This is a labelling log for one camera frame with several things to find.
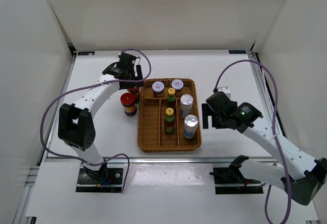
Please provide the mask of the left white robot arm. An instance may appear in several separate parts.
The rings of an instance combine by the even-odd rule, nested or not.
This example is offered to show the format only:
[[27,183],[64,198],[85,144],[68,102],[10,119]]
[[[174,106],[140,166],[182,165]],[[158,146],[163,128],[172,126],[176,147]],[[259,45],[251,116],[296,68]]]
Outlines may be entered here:
[[95,183],[107,180],[107,163],[99,154],[94,140],[93,122],[98,110],[117,91],[143,86],[139,57],[120,53],[119,60],[103,71],[96,87],[91,87],[72,104],[63,104],[59,110],[58,137],[70,146],[83,161],[83,167]]

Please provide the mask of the yellow cap sauce bottle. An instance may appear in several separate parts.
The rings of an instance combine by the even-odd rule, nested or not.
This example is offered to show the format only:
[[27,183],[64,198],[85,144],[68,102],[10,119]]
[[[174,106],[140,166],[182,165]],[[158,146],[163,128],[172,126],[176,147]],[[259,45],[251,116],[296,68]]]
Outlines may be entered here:
[[175,131],[176,124],[175,124],[175,115],[173,108],[167,108],[165,110],[165,132],[168,134],[172,134]]
[[176,90],[172,87],[167,89],[166,108],[176,109]]

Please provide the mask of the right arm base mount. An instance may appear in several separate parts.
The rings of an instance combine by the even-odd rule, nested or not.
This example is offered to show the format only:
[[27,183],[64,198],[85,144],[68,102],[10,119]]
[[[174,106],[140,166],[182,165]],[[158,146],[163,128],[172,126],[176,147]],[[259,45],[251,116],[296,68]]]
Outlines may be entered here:
[[264,193],[264,183],[254,179],[246,179],[240,173],[242,163],[248,159],[248,156],[240,155],[228,167],[213,168],[209,175],[214,178],[216,195]]

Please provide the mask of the red lid sauce jar front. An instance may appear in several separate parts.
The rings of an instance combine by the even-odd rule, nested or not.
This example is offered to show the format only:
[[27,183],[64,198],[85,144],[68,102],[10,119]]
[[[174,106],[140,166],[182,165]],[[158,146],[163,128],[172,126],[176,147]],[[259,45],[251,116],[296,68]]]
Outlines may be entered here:
[[135,105],[135,99],[133,94],[124,93],[120,97],[122,106],[124,107],[124,112],[127,116],[133,116],[137,113],[137,107]]

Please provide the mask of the purple lid dark jar front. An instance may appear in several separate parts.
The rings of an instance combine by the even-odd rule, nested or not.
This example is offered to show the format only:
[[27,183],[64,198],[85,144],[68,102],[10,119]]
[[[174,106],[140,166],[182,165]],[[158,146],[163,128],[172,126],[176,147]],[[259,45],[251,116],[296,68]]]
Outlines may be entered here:
[[171,82],[171,87],[175,89],[176,95],[181,93],[184,88],[184,83],[181,79],[174,79]]

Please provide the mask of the silver white can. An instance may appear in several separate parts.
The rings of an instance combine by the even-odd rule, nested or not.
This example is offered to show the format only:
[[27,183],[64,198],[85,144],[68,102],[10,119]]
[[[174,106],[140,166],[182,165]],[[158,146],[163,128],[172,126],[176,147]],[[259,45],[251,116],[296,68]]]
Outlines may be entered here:
[[186,139],[192,139],[197,131],[198,118],[195,115],[188,115],[184,119],[183,136]]
[[190,94],[184,94],[180,98],[179,114],[182,119],[185,119],[191,114],[193,108],[193,97]]

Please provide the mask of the yellow cap sauce bottle front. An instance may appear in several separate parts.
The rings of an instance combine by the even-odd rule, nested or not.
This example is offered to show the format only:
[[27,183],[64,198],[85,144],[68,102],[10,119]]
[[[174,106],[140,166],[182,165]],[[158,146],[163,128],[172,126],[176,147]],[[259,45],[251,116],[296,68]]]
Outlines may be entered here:
[[167,108],[165,110],[165,132],[168,134],[172,134],[175,131],[176,124],[175,124],[175,115],[173,108]]

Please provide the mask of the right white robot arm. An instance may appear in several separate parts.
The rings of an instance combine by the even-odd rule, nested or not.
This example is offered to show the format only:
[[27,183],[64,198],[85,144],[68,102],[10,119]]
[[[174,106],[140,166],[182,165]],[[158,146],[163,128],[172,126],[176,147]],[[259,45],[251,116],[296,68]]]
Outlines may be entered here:
[[326,182],[326,158],[316,159],[274,132],[269,121],[250,103],[240,105],[218,91],[201,105],[203,128],[236,130],[267,151],[281,166],[273,167],[239,155],[229,165],[235,183],[245,179],[268,183],[307,206]]

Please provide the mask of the silver top white can front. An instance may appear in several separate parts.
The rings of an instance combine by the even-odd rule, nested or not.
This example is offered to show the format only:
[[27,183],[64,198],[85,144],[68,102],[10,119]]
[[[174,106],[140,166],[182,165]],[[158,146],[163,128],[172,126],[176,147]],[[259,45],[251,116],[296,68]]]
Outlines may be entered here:
[[195,115],[188,115],[184,119],[183,136],[186,139],[192,139],[197,131],[198,118]]

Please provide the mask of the red lid sauce jar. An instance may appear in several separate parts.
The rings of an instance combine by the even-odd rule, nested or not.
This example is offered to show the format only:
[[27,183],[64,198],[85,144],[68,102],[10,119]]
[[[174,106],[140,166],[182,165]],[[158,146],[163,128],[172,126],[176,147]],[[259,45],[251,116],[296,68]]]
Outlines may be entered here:
[[122,106],[124,107],[124,112],[127,116],[133,116],[137,113],[137,107],[135,105],[135,99],[133,94],[124,93],[120,97]]
[[129,89],[127,89],[127,91],[133,95],[134,102],[136,104],[138,104],[139,103],[139,97],[140,97],[139,87],[129,88]]

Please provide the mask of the purple lid dark jar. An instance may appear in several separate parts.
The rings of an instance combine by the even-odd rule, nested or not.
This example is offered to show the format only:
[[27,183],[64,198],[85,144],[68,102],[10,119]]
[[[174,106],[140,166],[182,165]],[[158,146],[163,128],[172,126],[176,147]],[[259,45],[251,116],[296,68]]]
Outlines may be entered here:
[[181,93],[184,88],[184,83],[181,79],[174,79],[171,82],[171,87],[175,89],[176,95]]
[[165,85],[161,81],[156,81],[152,84],[153,96],[155,98],[164,96]]

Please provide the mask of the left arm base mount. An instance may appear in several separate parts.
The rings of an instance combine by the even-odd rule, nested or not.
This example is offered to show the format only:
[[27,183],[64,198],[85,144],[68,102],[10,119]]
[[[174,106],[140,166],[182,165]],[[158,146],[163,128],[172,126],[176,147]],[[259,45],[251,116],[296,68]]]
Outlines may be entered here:
[[123,165],[102,166],[97,172],[80,166],[75,192],[120,193],[123,189],[123,176]]

